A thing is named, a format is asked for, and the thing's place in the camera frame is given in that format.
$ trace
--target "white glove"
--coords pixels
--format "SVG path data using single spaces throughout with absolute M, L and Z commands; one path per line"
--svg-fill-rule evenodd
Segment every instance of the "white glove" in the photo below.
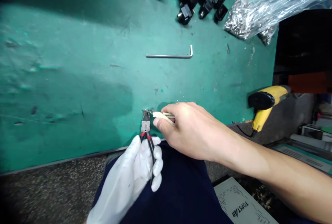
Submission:
M 134 204 L 147 182 L 154 179 L 151 189 L 157 191 L 163 168 L 162 149 L 159 137 L 152 137 L 156 162 L 152 168 L 152 157 L 147 139 L 141 143 L 137 135 L 126 151 L 118 158 L 108 173 L 96 205 L 90 211 L 87 224 L 119 223 Z

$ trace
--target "black cord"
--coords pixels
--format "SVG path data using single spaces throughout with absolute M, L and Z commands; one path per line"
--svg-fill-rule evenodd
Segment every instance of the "black cord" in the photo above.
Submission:
M 246 135 L 247 137 L 249 137 L 249 138 L 253 138 L 255 135 L 256 135 L 256 131 L 254 131 L 254 130 L 252 130 L 252 133 L 251 133 L 251 135 L 248 135 L 248 134 L 246 134 L 243 130 L 241 130 L 241 128 L 237 125 L 237 127 L 238 127 L 238 129 L 244 134 L 244 135 Z

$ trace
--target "speckled floor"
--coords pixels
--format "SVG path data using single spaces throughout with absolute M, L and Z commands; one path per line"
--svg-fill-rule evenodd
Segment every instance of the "speckled floor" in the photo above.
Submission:
M 262 132 L 252 140 L 270 143 L 296 132 L 301 123 L 309 123 L 313 99 L 311 94 L 300 99 L 289 97 L 275 106 Z M 251 132 L 251 123 L 240 127 L 246 133 Z M 230 128 L 241 134 L 236 126 Z M 1 177 L 2 220 L 4 223 L 82 223 L 102 178 L 105 159 L 106 155 L 102 155 Z M 234 173 L 213 162 L 206 162 L 206 166 L 212 182 Z

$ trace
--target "metal rod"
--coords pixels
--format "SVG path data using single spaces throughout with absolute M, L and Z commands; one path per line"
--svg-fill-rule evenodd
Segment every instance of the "metal rod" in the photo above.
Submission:
M 190 55 L 188 56 L 171 56 L 171 55 L 146 55 L 148 58 L 191 58 L 193 56 L 193 45 L 190 45 Z

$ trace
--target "worn green paint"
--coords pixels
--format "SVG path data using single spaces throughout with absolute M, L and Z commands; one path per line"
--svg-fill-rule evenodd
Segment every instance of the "worn green paint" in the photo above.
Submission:
M 276 38 L 237 40 L 212 14 L 183 27 L 177 4 L 4 0 L 1 171 L 126 146 L 141 110 L 170 102 L 194 101 L 225 124 L 252 119 L 247 94 L 271 85 Z M 190 44 L 191 59 L 145 57 L 185 55 Z

